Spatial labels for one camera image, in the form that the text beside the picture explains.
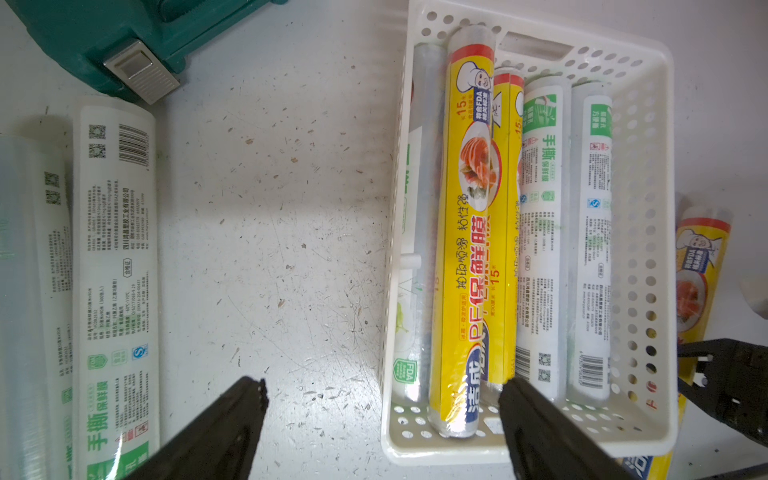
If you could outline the red oval label wrap roll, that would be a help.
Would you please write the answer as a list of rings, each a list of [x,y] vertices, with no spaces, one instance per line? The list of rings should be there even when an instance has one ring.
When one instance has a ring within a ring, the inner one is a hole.
[[[393,397],[411,403],[429,390],[446,59],[442,46],[414,48],[393,361]]]

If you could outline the grape print wrap roll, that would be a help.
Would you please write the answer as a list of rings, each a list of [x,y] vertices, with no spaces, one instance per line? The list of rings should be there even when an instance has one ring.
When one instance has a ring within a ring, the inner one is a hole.
[[[1,476],[72,476],[72,241],[64,160],[1,139]]]

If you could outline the white green wrap roll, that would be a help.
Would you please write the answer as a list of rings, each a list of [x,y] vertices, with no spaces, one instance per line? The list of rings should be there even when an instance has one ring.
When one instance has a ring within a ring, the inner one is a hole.
[[[612,107],[608,86],[572,89],[571,186],[574,317],[569,397],[595,405],[610,395]]]

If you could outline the white text wrap roll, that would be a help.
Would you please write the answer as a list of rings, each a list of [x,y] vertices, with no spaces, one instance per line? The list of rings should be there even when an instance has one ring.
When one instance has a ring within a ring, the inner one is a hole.
[[[73,140],[73,475],[122,479],[160,446],[156,122],[89,96]]]

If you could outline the green plastic tool case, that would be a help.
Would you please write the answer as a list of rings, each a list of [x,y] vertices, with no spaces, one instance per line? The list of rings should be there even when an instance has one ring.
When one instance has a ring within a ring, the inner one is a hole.
[[[100,93],[148,105],[174,91],[186,58],[260,0],[12,1],[43,52]]]

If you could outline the yellow wrap roll chef label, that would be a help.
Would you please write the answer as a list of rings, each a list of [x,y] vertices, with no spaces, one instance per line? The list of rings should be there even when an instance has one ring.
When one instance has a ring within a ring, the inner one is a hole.
[[[490,260],[485,385],[498,395],[515,375],[519,255],[519,174],[522,148],[524,79],[512,67],[494,73],[492,172],[489,207]]]

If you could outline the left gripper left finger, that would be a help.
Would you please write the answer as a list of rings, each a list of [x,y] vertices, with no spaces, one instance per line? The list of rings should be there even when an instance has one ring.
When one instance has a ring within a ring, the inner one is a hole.
[[[266,382],[244,376],[130,479],[247,479],[269,399]]]

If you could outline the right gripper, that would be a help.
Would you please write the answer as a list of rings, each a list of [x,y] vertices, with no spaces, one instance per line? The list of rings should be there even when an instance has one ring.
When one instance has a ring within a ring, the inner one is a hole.
[[[733,339],[680,344],[678,391],[712,418],[767,444],[767,348]],[[694,381],[702,374],[705,381]]]

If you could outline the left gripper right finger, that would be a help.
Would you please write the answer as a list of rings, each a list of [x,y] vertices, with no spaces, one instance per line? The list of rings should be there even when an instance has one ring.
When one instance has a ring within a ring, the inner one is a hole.
[[[628,479],[563,412],[521,378],[504,384],[499,412],[517,479]]]

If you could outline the yellow wrap roll group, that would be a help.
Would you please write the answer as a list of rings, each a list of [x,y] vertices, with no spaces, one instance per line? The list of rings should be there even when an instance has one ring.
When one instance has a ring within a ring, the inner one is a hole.
[[[480,417],[494,55],[483,25],[448,42],[428,418],[449,438],[473,436]]]

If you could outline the clear green label wrap roll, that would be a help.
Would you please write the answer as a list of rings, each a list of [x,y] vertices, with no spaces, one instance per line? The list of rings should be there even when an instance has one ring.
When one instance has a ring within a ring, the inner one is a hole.
[[[570,86],[559,76],[528,83],[519,177],[516,375],[550,401],[565,389],[563,163]]]

